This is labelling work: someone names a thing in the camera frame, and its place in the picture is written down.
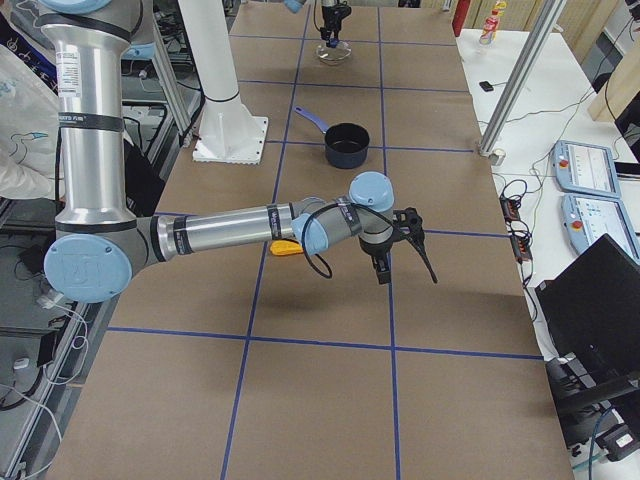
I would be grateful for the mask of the second silver grey robot arm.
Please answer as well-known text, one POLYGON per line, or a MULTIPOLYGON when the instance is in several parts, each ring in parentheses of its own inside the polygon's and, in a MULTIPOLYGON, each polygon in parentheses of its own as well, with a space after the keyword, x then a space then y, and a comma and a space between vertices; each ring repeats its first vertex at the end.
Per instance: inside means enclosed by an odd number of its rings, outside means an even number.
POLYGON ((390 278, 394 195, 376 172, 358 175, 347 195, 218 213, 159 216, 163 181, 124 139, 121 61, 131 49, 154 52, 149 1, 44 1, 43 33, 56 52, 63 210, 44 270, 67 298, 100 303, 142 269, 178 255, 295 239, 317 254, 357 237, 380 283, 390 278))

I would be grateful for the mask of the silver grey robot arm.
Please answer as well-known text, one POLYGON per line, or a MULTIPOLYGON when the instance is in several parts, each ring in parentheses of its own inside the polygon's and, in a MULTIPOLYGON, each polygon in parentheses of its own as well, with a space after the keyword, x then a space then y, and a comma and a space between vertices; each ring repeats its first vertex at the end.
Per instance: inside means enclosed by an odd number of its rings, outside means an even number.
MULTIPOLYGON (((284 0, 284 5, 292 13, 298 13, 306 4, 305 0, 284 0)), ((342 21, 352 12, 351 6, 346 1, 322 0, 321 14, 323 25, 318 26, 314 22, 315 28, 320 33, 321 39, 330 48, 335 48, 339 42, 339 33, 342 29, 342 21)))

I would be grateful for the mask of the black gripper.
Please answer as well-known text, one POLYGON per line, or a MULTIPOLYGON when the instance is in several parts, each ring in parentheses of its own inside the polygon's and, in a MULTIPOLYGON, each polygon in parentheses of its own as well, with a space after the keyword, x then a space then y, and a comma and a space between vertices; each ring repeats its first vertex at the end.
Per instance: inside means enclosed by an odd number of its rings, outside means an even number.
POLYGON ((333 4, 321 6, 323 25, 320 27, 321 39, 325 43, 338 43, 342 21, 351 14, 349 4, 333 4))

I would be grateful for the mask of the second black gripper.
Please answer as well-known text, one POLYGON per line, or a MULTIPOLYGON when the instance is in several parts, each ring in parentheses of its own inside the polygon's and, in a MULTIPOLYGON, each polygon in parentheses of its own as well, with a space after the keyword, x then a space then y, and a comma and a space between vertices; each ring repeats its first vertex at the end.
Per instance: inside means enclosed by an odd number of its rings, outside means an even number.
POLYGON ((363 252, 370 256, 372 265, 375 270, 390 270, 389 253, 392 249, 394 240, 390 235, 381 242, 373 242, 359 237, 360 247, 363 252))

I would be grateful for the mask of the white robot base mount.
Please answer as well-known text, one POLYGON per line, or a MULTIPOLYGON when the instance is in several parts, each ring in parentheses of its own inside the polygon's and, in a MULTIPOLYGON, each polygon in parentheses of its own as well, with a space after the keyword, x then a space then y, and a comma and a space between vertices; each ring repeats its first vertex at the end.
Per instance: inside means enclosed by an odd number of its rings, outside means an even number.
POLYGON ((185 0, 179 8, 205 99, 193 159, 258 164, 269 120, 242 102, 223 4, 185 0))

